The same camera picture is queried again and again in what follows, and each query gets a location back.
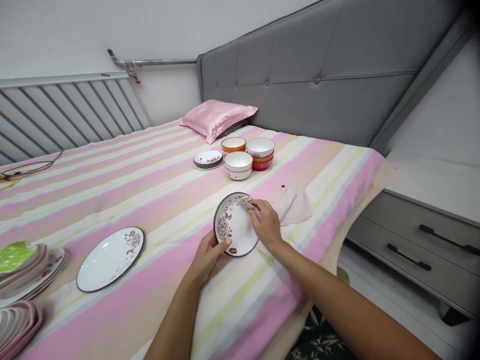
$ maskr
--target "drawer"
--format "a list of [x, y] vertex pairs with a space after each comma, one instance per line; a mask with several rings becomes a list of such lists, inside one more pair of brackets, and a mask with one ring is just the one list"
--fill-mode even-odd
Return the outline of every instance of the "drawer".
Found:
[[348, 235], [382, 258], [418, 279], [429, 288], [440, 293], [451, 302], [479, 316], [478, 296], [480, 277], [452, 264], [449, 261], [415, 245], [393, 232], [360, 216], [350, 228]]
[[420, 230], [420, 225], [452, 242], [476, 249], [480, 249], [480, 228], [387, 192], [373, 199], [361, 216], [480, 276], [480, 256]]

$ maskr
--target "person's left hand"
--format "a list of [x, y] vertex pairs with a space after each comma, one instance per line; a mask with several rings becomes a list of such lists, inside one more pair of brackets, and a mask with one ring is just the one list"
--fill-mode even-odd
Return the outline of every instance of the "person's left hand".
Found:
[[217, 259], [228, 249], [231, 243], [231, 239], [219, 243], [212, 229], [201, 239], [195, 258], [187, 271], [187, 275], [202, 286], [208, 280]]

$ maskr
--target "green plate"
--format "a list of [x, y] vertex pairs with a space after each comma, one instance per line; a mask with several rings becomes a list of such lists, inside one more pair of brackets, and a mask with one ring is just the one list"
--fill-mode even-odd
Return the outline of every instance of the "green plate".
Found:
[[11, 273], [35, 253], [25, 241], [13, 242], [0, 251], [0, 274]]

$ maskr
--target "white wall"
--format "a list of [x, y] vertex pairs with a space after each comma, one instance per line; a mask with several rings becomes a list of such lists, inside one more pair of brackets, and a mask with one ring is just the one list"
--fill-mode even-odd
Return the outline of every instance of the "white wall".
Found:
[[388, 144], [480, 168], [480, 43], [471, 40]]
[[[117, 70], [119, 58], [196, 58], [315, 0], [0, 0], [0, 79]], [[163, 123], [200, 103], [194, 67], [141, 69], [135, 84]]]

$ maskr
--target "forearm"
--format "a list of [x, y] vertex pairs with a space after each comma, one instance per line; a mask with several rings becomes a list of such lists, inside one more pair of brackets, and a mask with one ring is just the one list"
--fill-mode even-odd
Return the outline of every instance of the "forearm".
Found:
[[383, 310], [286, 242], [270, 252], [297, 279], [342, 340], [360, 359], [437, 359]]
[[173, 296], [144, 360], [189, 359], [200, 285], [189, 273]]

